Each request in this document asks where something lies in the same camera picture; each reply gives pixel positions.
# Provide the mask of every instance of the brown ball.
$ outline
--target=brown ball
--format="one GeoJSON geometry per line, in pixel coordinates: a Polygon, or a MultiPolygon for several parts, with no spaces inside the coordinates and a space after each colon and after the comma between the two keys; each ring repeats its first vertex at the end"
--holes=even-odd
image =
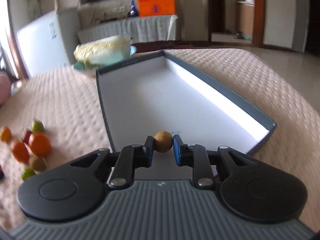
{"type": "Polygon", "coordinates": [[[173,145],[173,138],[167,131],[158,132],[154,136],[153,145],[155,150],[160,153],[169,151],[173,145]]]}
{"type": "Polygon", "coordinates": [[[44,159],[41,158],[41,157],[38,157],[36,155],[31,155],[30,156],[29,165],[35,171],[45,171],[45,169],[46,169],[44,159]]]}

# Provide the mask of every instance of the door frame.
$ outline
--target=door frame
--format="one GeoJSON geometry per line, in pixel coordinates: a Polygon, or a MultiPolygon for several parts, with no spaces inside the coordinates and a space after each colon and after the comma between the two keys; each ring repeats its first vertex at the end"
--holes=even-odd
{"type": "Polygon", "coordinates": [[[14,61],[13,63],[15,65],[15,66],[12,66],[12,68],[14,67],[16,68],[19,75],[17,78],[28,79],[29,77],[25,69],[22,57],[20,55],[16,35],[12,27],[12,17],[10,13],[9,0],[0,0],[0,10],[3,12],[2,20],[3,20],[6,36],[8,39],[9,49],[10,49],[10,51],[6,51],[6,53],[7,54],[10,53],[12,55],[12,58],[14,61]]]}
{"type": "MultiPolygon", "coordinates": [[[[253,22],[253,34],[252,34],[252,45],[256,47],[261,47],[263,44],[264,36],[264,25],[265,25],[265,10],[266,10],[266,0],[255,0],[255,14],[253,22]]],[[[212,0],[208,0],[208,40],[211,41],[212,34],[212,0]]],[[[221,25],[224,31],[225,24],[225,10],[223,10],[223,19],[221,19],[221,25]]],[[[227,45],[228,43],[233,44],[233,42],[222,42],[222,45],[227,45]]]]}

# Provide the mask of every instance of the floor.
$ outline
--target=floor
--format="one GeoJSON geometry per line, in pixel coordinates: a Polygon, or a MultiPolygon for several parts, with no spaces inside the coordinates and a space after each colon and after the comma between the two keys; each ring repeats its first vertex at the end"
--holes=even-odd
{"type": "Polygon", "coordinates": [[[235,39],[233,34],[212,33],[211,41],[251,43],[249,40],[235,39]]]}
{"type": "Polygon", "coordinates": [[[241,49],[252,52],[266,62],[320,114],[320,57],[254,47],[241,49]]]}

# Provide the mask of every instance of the door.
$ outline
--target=door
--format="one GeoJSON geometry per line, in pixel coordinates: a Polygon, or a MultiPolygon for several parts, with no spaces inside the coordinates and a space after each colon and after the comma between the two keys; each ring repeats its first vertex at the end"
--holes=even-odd
{"type": "Polygon", "coordinates": [[[212,32],[224,32],[224,0],[209,0],[209,27],[212,32]]]}

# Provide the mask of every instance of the orange fruit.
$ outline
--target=orange fruit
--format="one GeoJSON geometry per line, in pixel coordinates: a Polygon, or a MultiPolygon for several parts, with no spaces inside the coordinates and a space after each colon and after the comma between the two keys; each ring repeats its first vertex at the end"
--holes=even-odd
{"type": "Polygon", "coordinates": [[[11,138],[12,138],[12,133],[10,129],[6,126],[3,126],[0,129],[0,140],[8,143],[11,140],[11,138]]]}
{"type": "Polygon", "coordinates": [[[19,141],[17,139],[13,140],[11,142],[10,148],[13,156],[18,162],[28,164],[29,152],[22,141],[19,141]]]}
{"type": "Polygon", "coordinates": [[[47,156],[52,151],[48,137],[39,132],[30,135],[29,147],[32,153],[38,157],[47,156]]]}

